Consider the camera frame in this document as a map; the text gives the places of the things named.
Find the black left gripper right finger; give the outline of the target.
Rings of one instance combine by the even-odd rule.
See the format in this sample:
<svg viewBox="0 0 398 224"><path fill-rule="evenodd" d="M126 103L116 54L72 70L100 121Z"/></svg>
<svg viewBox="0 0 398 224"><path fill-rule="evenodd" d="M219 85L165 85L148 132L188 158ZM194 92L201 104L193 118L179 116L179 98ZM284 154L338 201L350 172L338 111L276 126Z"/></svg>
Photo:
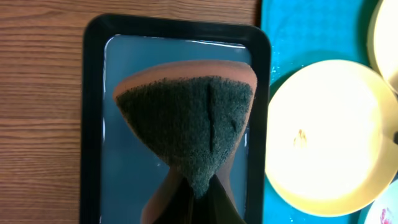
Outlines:
<svg viewBox="0 0 398 224"><path fill-rule="evenodd" d="M246 224L234 204L229 176L233 162L226 162L211 178L207 192L209 224Z"/></svg>

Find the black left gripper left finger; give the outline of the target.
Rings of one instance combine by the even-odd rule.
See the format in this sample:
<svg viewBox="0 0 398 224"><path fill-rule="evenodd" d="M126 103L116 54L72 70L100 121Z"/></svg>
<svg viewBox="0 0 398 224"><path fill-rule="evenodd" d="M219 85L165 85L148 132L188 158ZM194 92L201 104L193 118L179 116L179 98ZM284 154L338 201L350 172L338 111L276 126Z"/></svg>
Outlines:
<svg viewBox="0 0 398 224"><path fill-rule="evenodd" d="M141 224L191 224L193 190L186 178L171 167L141 213Z"/></svg>

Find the light blue plate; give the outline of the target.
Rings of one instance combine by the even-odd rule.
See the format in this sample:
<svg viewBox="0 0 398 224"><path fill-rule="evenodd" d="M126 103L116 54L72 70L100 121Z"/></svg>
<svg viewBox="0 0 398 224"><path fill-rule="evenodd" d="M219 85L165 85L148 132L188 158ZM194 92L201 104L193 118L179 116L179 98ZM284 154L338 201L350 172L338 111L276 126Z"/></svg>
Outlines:
<svg viewBox="0 0 398 224"><path fill-rule="evenodd" d="M397 180L372 204L362 209L358 224L397 224Z"/></svg>

